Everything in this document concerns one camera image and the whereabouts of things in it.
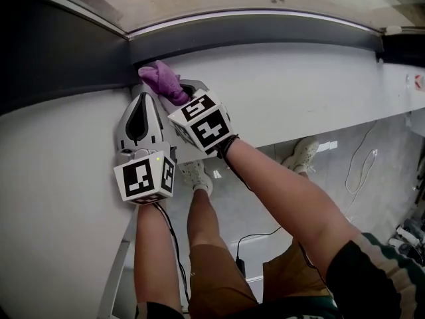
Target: wall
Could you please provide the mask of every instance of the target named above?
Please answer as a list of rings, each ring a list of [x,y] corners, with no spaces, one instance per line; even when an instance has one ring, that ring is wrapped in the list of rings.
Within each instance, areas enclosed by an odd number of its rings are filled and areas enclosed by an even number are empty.
[[[95,318],[133,207],[113,177],[126,90],[0,117],[0,305],[10,318]]]

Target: foot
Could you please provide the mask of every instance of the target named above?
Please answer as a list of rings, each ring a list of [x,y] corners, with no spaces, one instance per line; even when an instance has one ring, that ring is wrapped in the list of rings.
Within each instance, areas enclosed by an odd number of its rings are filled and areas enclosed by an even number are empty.
[[[282,165],[296,173],[306,173],[318,148],[319,142],[313,136],[305,137],[297,143],[294,154],[286,158]]]
[[[193,186],[193,191],[204,189],[208,196],[213,192],[213,181],[205,172],[203,160],[179,164],[185,182]]]

